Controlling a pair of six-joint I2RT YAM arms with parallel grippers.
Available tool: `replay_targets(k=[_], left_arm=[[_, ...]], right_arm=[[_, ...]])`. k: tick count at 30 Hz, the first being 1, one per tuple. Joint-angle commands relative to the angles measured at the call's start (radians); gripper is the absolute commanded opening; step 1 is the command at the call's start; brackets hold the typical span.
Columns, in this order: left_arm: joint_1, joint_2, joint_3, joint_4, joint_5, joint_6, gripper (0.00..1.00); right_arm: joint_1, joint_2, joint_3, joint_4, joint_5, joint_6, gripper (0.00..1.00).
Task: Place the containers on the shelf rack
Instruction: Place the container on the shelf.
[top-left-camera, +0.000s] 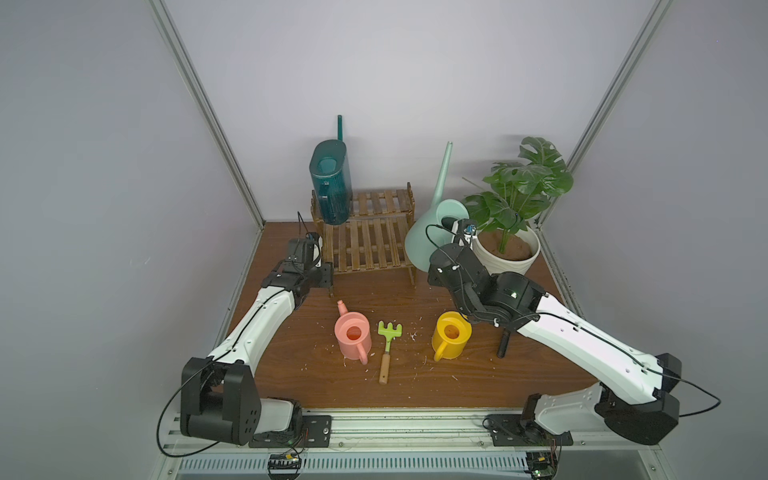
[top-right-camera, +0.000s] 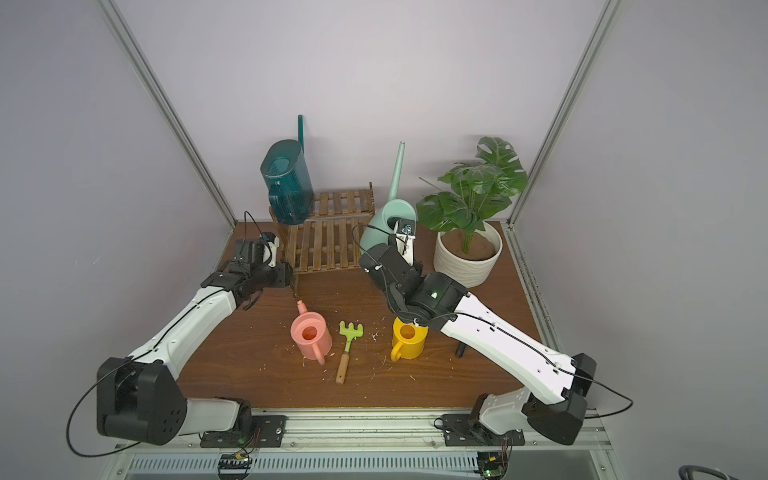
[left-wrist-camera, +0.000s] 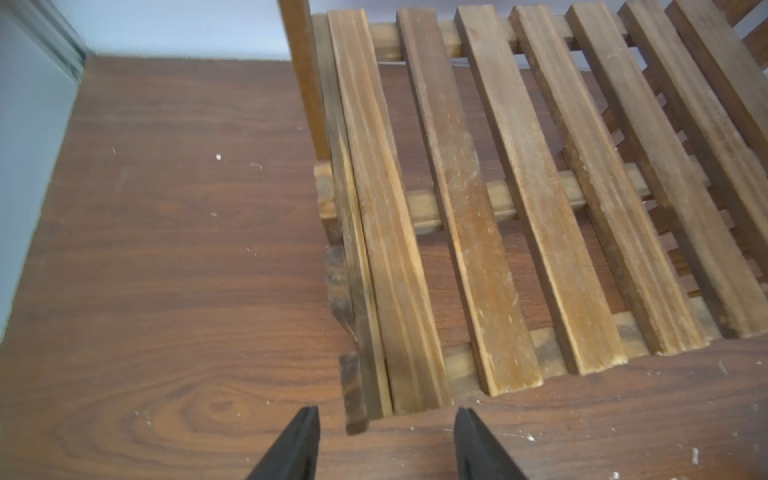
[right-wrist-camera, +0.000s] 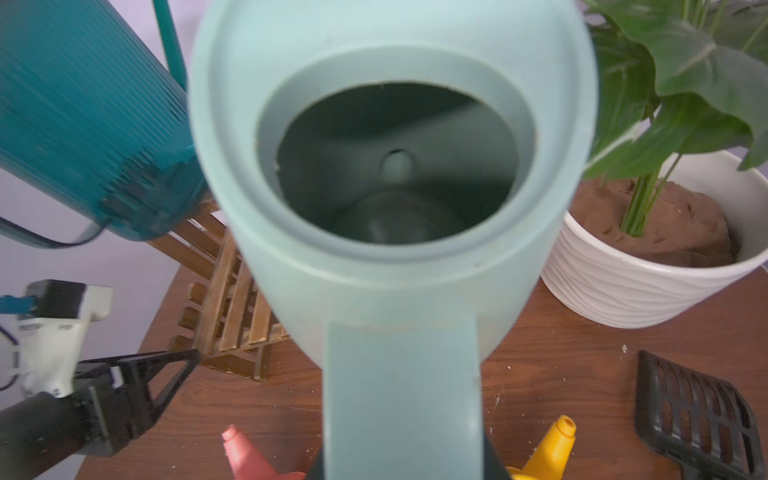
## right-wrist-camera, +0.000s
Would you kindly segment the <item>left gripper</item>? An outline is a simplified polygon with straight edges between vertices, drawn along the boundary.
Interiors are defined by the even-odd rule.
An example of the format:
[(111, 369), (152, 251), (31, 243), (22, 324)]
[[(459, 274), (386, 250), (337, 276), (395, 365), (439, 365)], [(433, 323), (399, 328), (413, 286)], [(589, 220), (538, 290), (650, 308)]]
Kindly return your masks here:
[[(150, 382), (164, 368), (183, 367), (157, 396)], [(200, 363), (196, 349), (152, 352), (78, 363), (74, 376), (76, 402), (86, 412), (86, 456), (114, 456), (158, 422), (183, 382)]]

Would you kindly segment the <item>wooden slatted shelf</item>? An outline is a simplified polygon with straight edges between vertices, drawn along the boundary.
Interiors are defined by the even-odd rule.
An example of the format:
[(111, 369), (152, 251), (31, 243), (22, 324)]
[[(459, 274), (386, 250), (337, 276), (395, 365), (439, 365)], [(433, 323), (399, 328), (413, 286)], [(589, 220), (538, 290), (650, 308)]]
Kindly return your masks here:
[(255, 382), (268, 376), (271, 347), (290, 338), (209, 198), (168, 234), (149, 244), (202, 277), (187, 288), (170, 351), (196, 349), (200, 364)]

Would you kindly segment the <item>pink watering can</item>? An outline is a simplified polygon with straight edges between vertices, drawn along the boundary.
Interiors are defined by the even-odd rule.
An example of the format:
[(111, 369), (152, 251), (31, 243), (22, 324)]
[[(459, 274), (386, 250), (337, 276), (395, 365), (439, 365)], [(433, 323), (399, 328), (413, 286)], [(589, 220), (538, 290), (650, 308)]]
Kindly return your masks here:
[(222, 434), (223, 446), (236, 480), (304, 480), (303, 472), (279, 474), (248, 437), (230, 425)]

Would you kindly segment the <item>dark teal watering can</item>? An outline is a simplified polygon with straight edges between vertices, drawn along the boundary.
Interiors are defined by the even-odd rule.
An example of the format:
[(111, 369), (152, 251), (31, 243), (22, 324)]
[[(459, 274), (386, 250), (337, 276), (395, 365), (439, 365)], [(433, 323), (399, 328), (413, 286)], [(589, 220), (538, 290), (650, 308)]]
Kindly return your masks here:
[(159, 238), (206, 190), (184, 88), (107, 1), (1, 5), (1, 166), (105, 231)]

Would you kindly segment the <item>light green watering can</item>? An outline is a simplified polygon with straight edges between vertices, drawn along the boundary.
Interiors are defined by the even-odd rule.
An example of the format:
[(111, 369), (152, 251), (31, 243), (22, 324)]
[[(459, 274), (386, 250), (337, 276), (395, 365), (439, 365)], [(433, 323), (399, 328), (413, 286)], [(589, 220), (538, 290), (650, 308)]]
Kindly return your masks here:
[(323, 374), (328, 479), (480, 479), (482, 362), (589, 156), (572, 1), (214, 1), (194, 143), (277, 319)]

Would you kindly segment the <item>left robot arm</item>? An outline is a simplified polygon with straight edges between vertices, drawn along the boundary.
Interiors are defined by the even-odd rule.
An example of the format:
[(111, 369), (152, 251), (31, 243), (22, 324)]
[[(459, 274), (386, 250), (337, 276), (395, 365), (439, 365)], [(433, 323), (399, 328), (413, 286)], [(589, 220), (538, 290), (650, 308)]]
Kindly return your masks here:
[(1, 411), (1, 477), (34, 479), (74, 454), (111, 457), (156, 425), (200, 363), (196, 349), (79, 362), (74, 391)]

